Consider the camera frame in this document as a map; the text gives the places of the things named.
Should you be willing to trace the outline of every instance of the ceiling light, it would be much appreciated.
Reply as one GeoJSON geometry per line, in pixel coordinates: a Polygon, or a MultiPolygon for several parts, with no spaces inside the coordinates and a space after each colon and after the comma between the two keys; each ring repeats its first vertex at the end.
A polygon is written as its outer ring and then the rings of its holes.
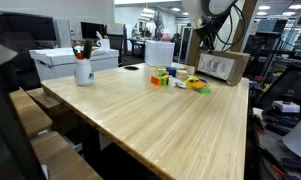
{"type": "Polygon", "coordinates": [[[141,16],[147,17],[147,18],[153,18],[153,14],[144,14],[144,13],[142,13],[141,16]]]}
{"type": "Polygon", "coordinates": [[[295,12],[284,12],[284,13],[282,13],[282,15],[285,15],[285,16],[292,16],[294,14],[296,14],[296,13],[295,12]]]}
{"type": "Polygon", "coordinates": [[[149,18],[145,18],[145,17],[139,17],[139,19],[143,19],[143,20],[150,21],[150,19],[149,19],[149,18]]]}
{"type": "Polygon", "coordinates": [[[260,10],[267,10],[270,9],[270,6],[259,6],[260,10]]]}
{"type": "Polygon", "coordinates": [[[155,13],[154,10],[148,9],[148,8],[144,8],[144,9],[143,9],[143,12],[146,12],[146,13],[155,13]]]}
{"type": "Polygon", "coordinates": [[[265,16],[265,15],[267,15],[268,13],[266,13],[266,12],[258,12],[257,13],[257,15],[259,15],[259,16],[265,16]]]}
{"type": "Polygon", "coordinates": [[[292,5],[289,7],[289,9],[301,9],[301,5],[292,5]]]}
{"type": "Polygon", "coordinates": [[[180,11],[179,8],[171,8],[172,11],[180,11]]]}

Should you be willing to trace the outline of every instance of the light wood tabletop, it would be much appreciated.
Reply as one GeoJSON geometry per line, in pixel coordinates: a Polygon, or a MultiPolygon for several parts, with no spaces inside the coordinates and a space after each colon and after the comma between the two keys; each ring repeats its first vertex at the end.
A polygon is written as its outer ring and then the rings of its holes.
{"type": "Polygon", "coordinates": [[[136,66],[96,72],[87,87],[74,77],[42,86],[163,179],[243,179],[248,79],[230,87],[206,78],[212,92],[200,95],[155,86],[155,68],[136,66]]]}
{"type": "Polygon", "coordinates": [[[40,136],[31,144],[40,163],[47,165],[51,180],[102,179],[56,132],[40,136]]]}
{"type": "Polygon", "coordinates": [[[10,98],[28,137],[51,128],[52,120],[24,90],[10,93],[10,98]]]}

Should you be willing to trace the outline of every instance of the white container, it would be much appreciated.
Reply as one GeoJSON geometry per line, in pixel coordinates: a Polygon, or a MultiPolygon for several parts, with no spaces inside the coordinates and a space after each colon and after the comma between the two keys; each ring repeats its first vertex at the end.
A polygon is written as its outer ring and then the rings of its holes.
{"type": "Polygon", "coordinates": [[[90,60],[76,60],[74,78],[79,86],[89,86],[93,83],[94,75],[90,60]]]}
{"type": "Polygon", "coordinates": [[[150,66],[171,66],[174,43],[146,41],[145,62],[150,66]]]}
{"type": "MultiPolygon", "coordinates": [[[[73,76],[76,58],[72,48],[30,50],[29,52],[35,62],[40,81],[73,76]]],[[[90,58],[92,69],[102,71],[117,68],[118,56],[117,50],[94,50],[90,58]]]]}

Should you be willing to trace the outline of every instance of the green block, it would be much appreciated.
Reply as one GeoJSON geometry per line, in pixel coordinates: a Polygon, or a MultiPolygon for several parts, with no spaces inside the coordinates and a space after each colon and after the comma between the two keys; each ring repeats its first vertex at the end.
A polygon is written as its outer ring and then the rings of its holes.
{"type": "Polygon", "coordinates": [[[210,94],[211,89],[210,88],[201,88],[199,91],[200,94],[210,94]]]}
{"type": "Polygon", "coordinates": [[[167,79],[161,79],[161,86],[166,86],[168,83],[168,80],[167,79]]]}
{"type": "Polygon", "coordinates": [[[165,74],[166,74],[165,71],[158,71],[158,76],[159,76],[159,77],[162,77],[162,76],[164,76],[165,74]]]}

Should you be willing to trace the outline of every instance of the pen holder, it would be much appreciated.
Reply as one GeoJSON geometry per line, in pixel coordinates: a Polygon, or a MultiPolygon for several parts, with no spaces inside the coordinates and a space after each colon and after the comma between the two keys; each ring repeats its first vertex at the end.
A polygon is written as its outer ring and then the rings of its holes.
{"type": "Polygon", "coordinates": [[[94,75],[90,60],[76,59],[74,78],[79,86],[89,86],[93,83],[94,75]]]}

